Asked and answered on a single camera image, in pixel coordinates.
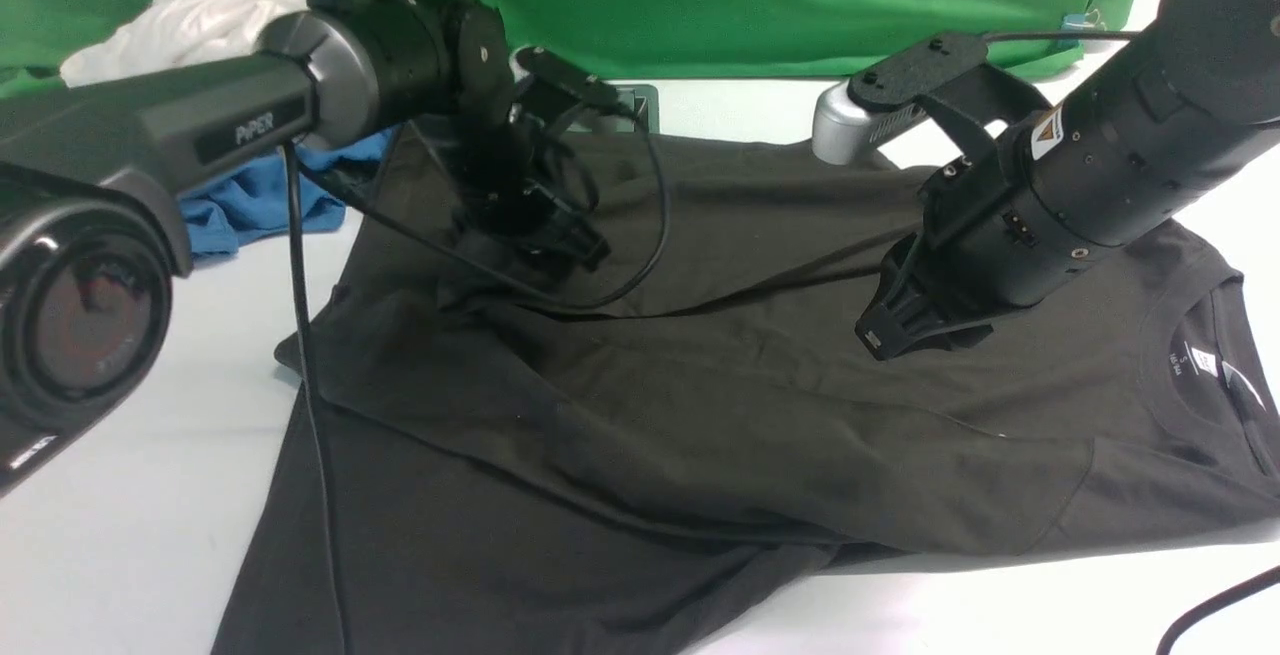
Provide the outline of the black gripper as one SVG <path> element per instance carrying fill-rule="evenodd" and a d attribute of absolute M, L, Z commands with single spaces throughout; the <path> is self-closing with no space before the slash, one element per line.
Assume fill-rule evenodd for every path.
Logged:
<path fill-rule="evenodd" d="M 1091 267 L 1091 244 L 1034 193 L 1020 155 L 938 169 L 923 185 L 922 226 L 882 260 L 855 333 L 881 362 L 913 351 L 974 348 Z"/>
<path fill-rule="evenodd" d="M 454 198 L 454 225 L 520 253 L 595 271 L 611 255 L 591 223 L 600 191 L 561 130 L 529 116 L 484 125 L 440 116 L 440 171 Z"/>

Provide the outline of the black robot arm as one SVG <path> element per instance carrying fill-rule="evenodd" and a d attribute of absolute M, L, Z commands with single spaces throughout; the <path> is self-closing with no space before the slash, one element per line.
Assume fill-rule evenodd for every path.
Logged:
<path fill-rule="evenodd" d="M 998 319 L 1148 234 L 1277 145 L 1279 0 L 1161 0 L 1060 104 L 941 32 L 854 75 L 873 114 L 918 107 L 960 148 L 922 185 L 855 331 L 876 359 L 972 348 Z"/>

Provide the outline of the gray robot arm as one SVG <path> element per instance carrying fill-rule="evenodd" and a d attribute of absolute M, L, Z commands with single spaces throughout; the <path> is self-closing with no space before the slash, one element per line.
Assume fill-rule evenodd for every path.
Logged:
<path fill-rule="evenodd" d="M 554 139 L 608 82 L 545 49 L 511 52 L 480 0 L 307 0 L 252 52 L 3 102 L 3 491 L 133 391 L 172 281 L 193 267 L 178 200 L 282 145 L 343 148 L 417 128 L 467 239 L 535 271 L 609 255 Z"/>

